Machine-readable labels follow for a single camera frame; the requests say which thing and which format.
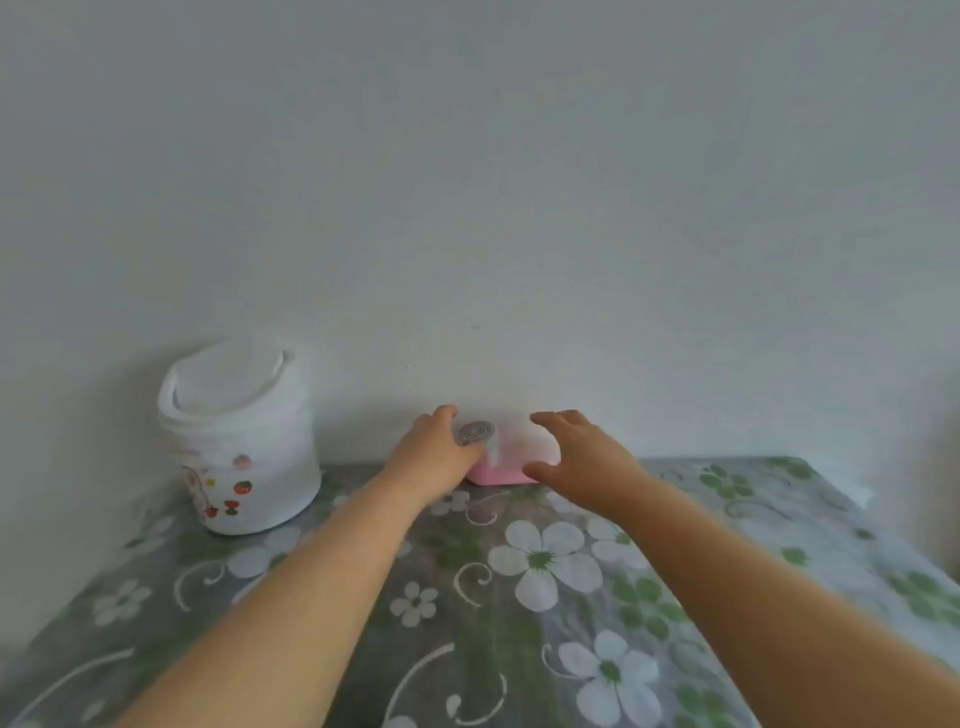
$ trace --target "white flower pattern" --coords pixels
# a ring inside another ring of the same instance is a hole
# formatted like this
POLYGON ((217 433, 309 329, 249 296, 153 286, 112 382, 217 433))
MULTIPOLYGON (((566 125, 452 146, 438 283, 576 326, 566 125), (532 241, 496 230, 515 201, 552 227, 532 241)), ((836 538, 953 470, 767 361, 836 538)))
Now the white flower pattern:
POLYGON ((587 533, 596 539, 590 550, 600 561, 622 561, 634 569, 646 569, 650 566, 639 547, 615 523, 607 519, 592 518, 587 521, 587 533))
POLYGON ((593 515, 586 508, 581 508, 572 500, 567 500, 565 497, 557 493, 557 491, 550 490, 549 488, 544 488, 543 490, 545 493, 544 497, 547 499, 547 502, 550 503, 551 507, 557 513, 571 513, 575 516, 593 515))
POLYGON ((233 596, 233 602, 236 603, 246 596, 300 541, 300 529, 295 525, 287 525, 271 531, 259 546, 241 548, 230 556, 227 559, 227 570, 231 574, 241 579, 256 577, 233 596))
POLYGON ((430 506, 430 513, 434 516, 445 516, 450 511, 466 511, 470 494, 467 491, 454 491, 436 500, 430 506))
POLYGON ((125 581, 115 595, 99 596, 93 602, 93 623, 104 627, 117 619, 133 619, 140 613, 140 604, 152 593, 150 587, 138 587, 136 579, 125 581))
POLYGON ((487 562, 504 576, 523 574, 515 594, 532 612, 545 612, 557 603, 556 579, 584 594, 603 583, 600 565, 592 556, 579 552, 584 534, 572 523, 551 523, 541 536, 529 521, 514 521, 507 526, 506 537, 509 546, 494 546, 487 562))
POLYGON ((437 614, 437 605, 433 600, 437 598, 437 590, 427 587, 420 590, 420 584, 411 581, 403 588, 403 596, 390 603, 390 611, 394 617, 400 617, 404 627, 416 627, 421 619, 430 619, 437 614))
POLYGON ((173 516, 164 516, 157 519, 143 532, 142 535, 126 544, 116 555, 108 570, 117 570, 126 566, 130 561, 148 553, 153 553, 166 542, 164 534, 170 530, 176 519, 173 516))
POLYGON ((577 692, 577 708, 591 723, 601 728, 616 725, 621 707, 641 728, 660 722, 660 702, 647 687, 660 677, 660 666, 650 655, 630 649, 622 637, 606 629, 593 641, 593 651, 580 643, 564 643, 558 653, 571 674, 590 680, 577 692))

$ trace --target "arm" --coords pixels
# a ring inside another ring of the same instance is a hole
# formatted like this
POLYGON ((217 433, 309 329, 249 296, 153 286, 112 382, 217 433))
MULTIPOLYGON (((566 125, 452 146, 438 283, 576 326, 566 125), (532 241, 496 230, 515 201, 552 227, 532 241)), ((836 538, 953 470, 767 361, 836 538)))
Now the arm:
POLYGON ((956 724, 960 682, 931 658, 648 475, 576 410, 531 419, 562 460, 524 472, 634 539, 762 725, 956 724))
POLYGON ((383 472, 166 672, 118 728, 320 725, 404 533, 483 452, 456 407, 421 415, 383 472))

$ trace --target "person's left hand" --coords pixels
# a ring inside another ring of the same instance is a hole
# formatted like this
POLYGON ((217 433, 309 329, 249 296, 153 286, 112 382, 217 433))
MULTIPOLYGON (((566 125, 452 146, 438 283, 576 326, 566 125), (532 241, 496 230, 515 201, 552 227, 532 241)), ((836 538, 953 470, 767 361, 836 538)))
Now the person's left hand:
POLYGON ((452 423, 457 408, 437 407, 432 415, 420 415, 403 436, 380 477, 416 498, 420 507, 453 490, 482 456, 483 443, 457 445, 452 423))

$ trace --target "floral tablecloth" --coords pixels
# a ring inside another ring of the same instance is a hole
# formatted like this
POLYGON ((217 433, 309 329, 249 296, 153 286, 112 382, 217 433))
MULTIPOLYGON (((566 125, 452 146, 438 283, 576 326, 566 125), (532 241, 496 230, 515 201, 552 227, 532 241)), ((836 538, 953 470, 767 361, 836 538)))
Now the floral tablecloth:
MULTIPOLYGON (((804 461, 645 465, 945 669, 960 669, 960 588, 804 461)), ((329 469, 306 511, 249 537, 211 534, 185 495, 170 502, 3 676, 0 726, 110 725, 376 471, 329 469)), ((541 486, 465 484, 407 534, 326 725, 483 724, 756 722, 617 526, 541 486)))

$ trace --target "forearm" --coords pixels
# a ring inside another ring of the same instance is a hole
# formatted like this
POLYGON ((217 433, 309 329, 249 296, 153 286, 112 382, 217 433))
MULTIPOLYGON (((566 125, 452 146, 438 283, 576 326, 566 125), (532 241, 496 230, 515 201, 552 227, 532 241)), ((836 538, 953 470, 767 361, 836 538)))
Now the forearm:
POLYGON ((764 726, 946 725, 960 689, 934 662, 644 476, 612 509, 764 726))
POLYGON ((320 724, 418 510, 396 483, 368 483, 119 726, 320 724))

